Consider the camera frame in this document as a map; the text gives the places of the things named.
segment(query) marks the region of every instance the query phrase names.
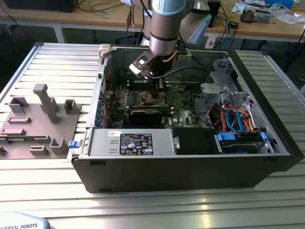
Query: motherboard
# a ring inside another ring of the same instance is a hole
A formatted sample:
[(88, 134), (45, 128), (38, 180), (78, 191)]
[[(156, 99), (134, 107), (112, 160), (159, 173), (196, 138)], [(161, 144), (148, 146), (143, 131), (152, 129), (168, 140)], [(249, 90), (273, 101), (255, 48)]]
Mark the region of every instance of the motherboard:
[(107, 92), (108, 128), (198, 127), (193, 109), (195, 90), (186, 83), (166, 83), (157, 95), (138, 83), (129, 83)]

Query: black plastic part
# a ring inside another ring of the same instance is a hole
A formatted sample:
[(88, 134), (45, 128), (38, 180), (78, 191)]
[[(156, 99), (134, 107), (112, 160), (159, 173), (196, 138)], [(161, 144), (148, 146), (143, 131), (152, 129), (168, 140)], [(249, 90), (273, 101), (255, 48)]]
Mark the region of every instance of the black plastic part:
[(133, 65), (139, 69), (142, 70), (145, 68), (150, 61), (152, 61), (154, 58), (156, 58), (157, 55), (152, 53), (150, 50), (145, 50), (137, 59), (133, 61)]
[(163, 62), (163, 58), (163, 56), (157, 56), (152, 61), (150, 61), (150, 63), (148, 63), (148, 67), (153, 73), (153, 76), (164, 75), (172, 68), (173, 60), (169, 62)]
[(220, 0), (209, 0), (210, 15), (212, 16), (209, 27), (213, 28), (216, 22), (217, 14), (221, 5)]
[(230, 23), (229, 23), (229, 28), (232, 28), (232, 29), (236, 29), (237, 30), (237, 28), (238, 28), (238, 26), (239, 26), (239, 23), (237, 23), (237, 22), (235, 22), (235, 21), (231, 21)]
[(159, 111), (132, 111), (130, 122), (134, 125), (159, 125), (162, 121), (162, 112)]
[(55, 10), (71, 13), (78, 0), (4, 0), (9, 9)]
[(255, 80), (253, 79), (253, 77), (251, 76), (248, 69), (243, 64), (242, 60), (239, 58), (237, 53), (234, 50), (230, 50), (229, 56), (232, 58), (238, 71), (241, 74), (241, 77), (248, 85), (251, 93), (257, 100), (258, 104), (260, 105), (263, 113), (266, 115), (271, 126), (274, 128), (279, 138), (283, 142), (286, 150), (292, 156), (294, 156), (293, 160), (291, 161), (291, 164), (286, 166), (287, 169), (291, 168), (296, 163), (300, 162), (305, 158), (302, 151), (300, 150), (294, 139), (291, 137), (290, 133), (287, 131), (286, 127), (278, 117), (277, 113), (274, 111), (273, 107), (269, 104), (263, 92), (260, 90), (259, 86), (255, 82)]
[(173, 128), (173, 136), (179, 138), (178, 155), (219, 154), (214, 138), (215, 131), (209, 128)]
[[(255, 187), (292, 158), (233, 156), (79, 159), (72, 164), (88, 192), (177, 191)], [(106, 166), (90, 166), (106, 162)]]

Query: sticker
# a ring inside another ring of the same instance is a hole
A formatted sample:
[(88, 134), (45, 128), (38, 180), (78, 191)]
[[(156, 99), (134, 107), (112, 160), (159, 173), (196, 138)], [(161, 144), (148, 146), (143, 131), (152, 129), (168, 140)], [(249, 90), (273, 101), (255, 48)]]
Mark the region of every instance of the sticker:
[(153, 155), (152, 134), (121, 134), (121, 155)]
[(108, 136), (109, 137), (119, 137), (121, 135), (122, 131), (114, 131), (110, 130), (108, 131)]

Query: black computer case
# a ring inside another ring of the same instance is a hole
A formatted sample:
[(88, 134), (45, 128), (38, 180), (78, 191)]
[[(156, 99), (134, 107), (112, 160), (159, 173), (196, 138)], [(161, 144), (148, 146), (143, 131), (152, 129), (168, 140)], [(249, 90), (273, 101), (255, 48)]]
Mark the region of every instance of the black computer case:
[(210, 15), (212, 16), (212, 19), (210, 21), (209, 27), (213, 28), (216, 22), (216, 17), (220, 8), (220, 0), (209, 0), (208, 5), (210, 7)]
[(10, 9), (72, 12), (78, 0), (4, 0)]

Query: floor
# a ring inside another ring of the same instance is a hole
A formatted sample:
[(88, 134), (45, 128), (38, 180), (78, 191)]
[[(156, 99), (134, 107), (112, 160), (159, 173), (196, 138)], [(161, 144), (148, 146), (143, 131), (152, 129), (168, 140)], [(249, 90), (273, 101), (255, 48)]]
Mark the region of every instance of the floor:
[[(45, 27), (22, 27), (37, 42), (57, 42), (52, 28)], [(33, 42), (17, 26), (10, 27), (12, 35), (10, 37), (0, 36), (0, 89), (5, 86), (7, 81), (14, 74), (21, 64), (24, 57), (33, 46)], [(65, 29), (68, 43), (114, 43), (116, 37), (124, 36), (121, 31), (96, 31), (97, 40), (94, 41), (91, 30)], [(244, 40), (242, 50), (255, 50), (259, 41)], [(280, 67), (283, 67), (288, 56), (289, 44), (283, 42), (268, 42), (261, 51), (267, 51)], [(303, 86), (298, 80), (298, 76), (305, 72), (305, 52), (303, 52), (287, 71), (287, 75), (298, 88)]]

